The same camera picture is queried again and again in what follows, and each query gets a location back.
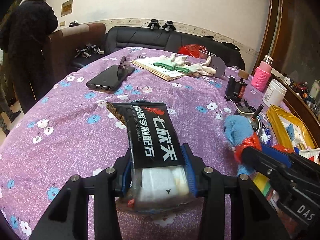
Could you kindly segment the blue cloth red bag bundle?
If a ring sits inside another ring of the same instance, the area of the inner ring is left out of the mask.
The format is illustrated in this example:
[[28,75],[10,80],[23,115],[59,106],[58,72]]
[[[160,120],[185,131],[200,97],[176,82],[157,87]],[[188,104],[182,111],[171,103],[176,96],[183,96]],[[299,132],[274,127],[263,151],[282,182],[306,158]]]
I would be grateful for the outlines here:
[[225,136],[234,153],[238,163],[237,175],[246,174],[250,176],[254,169],[242,162],[242,152],[247,147],[262,150],[261,143],[248,119],[241,115],[230,115],[224,120]]

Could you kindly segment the black tissue pack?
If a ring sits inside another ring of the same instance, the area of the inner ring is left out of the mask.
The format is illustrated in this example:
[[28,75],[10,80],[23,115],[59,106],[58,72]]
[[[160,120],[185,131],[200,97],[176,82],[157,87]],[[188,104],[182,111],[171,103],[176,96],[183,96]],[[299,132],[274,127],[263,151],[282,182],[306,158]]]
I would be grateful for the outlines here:
[[131,181],[120,199],[135,213],[159,213],[191,202],[190,165],[163,102],[108,103],[126,126]]

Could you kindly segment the yellow cardboard box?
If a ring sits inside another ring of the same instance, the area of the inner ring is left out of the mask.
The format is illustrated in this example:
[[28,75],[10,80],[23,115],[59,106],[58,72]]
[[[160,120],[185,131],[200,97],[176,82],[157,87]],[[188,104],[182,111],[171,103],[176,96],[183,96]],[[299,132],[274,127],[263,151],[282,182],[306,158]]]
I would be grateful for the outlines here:
[[294,152],[295,148],[299,150],[318,148],[304,122],[298,117],[275,105],[268,108],[266,116],[278,144],[290,152]]

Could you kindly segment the wooden sideboard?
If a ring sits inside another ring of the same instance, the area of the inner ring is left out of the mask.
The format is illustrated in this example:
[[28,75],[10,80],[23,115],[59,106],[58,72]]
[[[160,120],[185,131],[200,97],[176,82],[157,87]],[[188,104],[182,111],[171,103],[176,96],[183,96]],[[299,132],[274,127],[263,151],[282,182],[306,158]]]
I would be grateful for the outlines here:
[[282,75],[275,69],[271,70],[272,78],[280,82],[287,92],[284,96],[284,103],[289,108],[291,113],[300,118],[308,130],[314,145],[319,148],[319,121],[313,114],[312,110],[303,102],[300,96],[297,95],[282,79]]

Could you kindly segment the white plastic jar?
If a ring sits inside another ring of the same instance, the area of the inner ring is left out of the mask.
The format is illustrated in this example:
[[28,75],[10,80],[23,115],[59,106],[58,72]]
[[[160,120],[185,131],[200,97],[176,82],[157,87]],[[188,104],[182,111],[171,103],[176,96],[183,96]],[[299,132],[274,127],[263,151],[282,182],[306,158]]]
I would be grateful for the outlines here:
[[270,107],[271,105],[280,106],[286,92],[287,88],[284,85],[276,79],[272,79],[263,96],[263,103],[267,107]]

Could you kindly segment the pink sleeved bottle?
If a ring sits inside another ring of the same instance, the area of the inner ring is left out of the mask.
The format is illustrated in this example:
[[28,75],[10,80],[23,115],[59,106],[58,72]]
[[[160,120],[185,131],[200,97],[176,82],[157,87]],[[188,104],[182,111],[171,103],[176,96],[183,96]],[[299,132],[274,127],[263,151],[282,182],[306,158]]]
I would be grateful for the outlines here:
[[273,58],[269,55],[265,57],[260,62],[260,65],[255,69],[254,75],[251,81],[251,85],[259,91],[263,91],[266,87],[266,84],[271,77],[273,65]]

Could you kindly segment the purple floral tablecloth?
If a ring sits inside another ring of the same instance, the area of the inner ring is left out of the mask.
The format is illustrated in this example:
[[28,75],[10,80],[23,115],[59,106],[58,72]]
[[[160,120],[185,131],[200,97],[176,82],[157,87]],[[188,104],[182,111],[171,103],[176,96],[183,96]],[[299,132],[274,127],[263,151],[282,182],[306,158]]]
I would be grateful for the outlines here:
[[163,55],[163,51],[124,48],[58,81],[14,125],[1,145],[1,211],[14,232],[28,239],[42,214],[74,174],[96,175],[125,154],[126,127],[106,108],[108,102],[146,100],[166,104],[181,143],[229,176],[237,164],[224,135],[224,119],[235,105],[225,100],[236,67],[216,77],[184,76],[165,81],[137,68],[114,93],[96,92],[87,81],[117,64]]

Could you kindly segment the black red battery device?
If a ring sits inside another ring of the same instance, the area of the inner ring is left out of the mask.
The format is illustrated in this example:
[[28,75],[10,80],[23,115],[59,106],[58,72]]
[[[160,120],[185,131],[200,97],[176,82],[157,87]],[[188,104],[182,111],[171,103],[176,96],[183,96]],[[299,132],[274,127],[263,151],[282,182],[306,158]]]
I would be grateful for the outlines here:
[[236,80],[234,77],[230,77],[225,90],[225,99],[235,103],[240,103],[247,84],[244,79]]

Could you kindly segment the clear plastic cup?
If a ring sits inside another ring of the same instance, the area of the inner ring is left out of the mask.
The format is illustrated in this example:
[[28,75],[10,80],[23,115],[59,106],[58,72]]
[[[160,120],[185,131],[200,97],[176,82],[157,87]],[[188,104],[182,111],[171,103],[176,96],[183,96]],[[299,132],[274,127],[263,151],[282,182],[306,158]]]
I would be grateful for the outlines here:
[[214,57],[216,57],[216,55],[214,53],[211,53],[210,51],[207,50],[199,50],[199,58],[200,59],[208,59],[208,57],[210,57],[211,59],[213,59]]

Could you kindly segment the black smartphone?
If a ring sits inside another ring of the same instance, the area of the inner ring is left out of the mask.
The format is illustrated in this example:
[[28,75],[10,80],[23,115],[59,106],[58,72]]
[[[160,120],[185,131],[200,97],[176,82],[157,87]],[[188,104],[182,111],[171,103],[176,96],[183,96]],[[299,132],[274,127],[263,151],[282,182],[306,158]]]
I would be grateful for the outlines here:
[[89,80],[86,87],[94,90],[115,91],[134,71],[134,67],[120,68],[119,65],[112,65]]

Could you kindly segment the red plastic bag on sofa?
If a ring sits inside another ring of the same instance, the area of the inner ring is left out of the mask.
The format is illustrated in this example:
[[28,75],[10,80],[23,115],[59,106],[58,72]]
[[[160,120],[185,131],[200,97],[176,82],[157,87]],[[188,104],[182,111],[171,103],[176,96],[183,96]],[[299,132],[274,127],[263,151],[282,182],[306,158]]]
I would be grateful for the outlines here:
[[178,50],[178,53],[199,58],[201,50],[207,50],[207,48],[199,44],[188,44],[185,46],[181,46]]

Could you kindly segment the green scissors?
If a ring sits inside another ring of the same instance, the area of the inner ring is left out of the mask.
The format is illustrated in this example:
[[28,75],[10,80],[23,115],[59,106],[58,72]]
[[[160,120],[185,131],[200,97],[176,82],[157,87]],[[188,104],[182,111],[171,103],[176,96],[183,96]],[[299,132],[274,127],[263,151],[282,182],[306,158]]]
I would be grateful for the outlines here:
[[161,68],[170,70],[170,71],[177,71],[185,74],[189,73],[189,69],[180,67],[180,66],[172,66],[172,65],[161,63],[161,62],[155,62],[153,65],[156,67],[161,67]]

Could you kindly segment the small black stand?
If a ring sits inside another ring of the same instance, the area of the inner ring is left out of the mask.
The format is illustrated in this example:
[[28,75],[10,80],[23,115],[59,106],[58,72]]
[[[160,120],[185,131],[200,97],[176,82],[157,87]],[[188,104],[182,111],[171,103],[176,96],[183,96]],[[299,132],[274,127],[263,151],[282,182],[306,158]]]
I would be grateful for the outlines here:
[[123,56],[118,64],[117,77],[118,79],[125,79],[129,74],[130,62],[126,56]]

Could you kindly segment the person in black coat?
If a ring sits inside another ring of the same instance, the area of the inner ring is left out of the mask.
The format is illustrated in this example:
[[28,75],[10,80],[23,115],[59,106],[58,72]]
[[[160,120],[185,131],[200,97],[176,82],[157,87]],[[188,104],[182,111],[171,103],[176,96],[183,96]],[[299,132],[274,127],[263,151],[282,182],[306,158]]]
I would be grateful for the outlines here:
[[22,0],[1,29],[1,50],[8,56],[14,90],[24,113],[48,93],[53,71],[44,65],[46,37],[58,26],[46,0]]

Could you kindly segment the black leather sofa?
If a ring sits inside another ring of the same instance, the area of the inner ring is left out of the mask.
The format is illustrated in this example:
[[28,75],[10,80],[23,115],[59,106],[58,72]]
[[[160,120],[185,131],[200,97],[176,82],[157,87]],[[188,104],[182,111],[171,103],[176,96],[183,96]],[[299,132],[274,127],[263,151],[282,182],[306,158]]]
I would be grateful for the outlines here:
[[223,59],[228,67],[245,69],[240,49],[232,43],[216,41],[212,36],[119,26],[112,27],[102,39],[100,48],[104,51],[103,55],[92,54],[89,58],[77,57],[69,63],[69,69],[71,72],[77,72],[86,65],[126,47],[142,47],[176,53],[180,47],[190,44],[204,46],[208,51]]

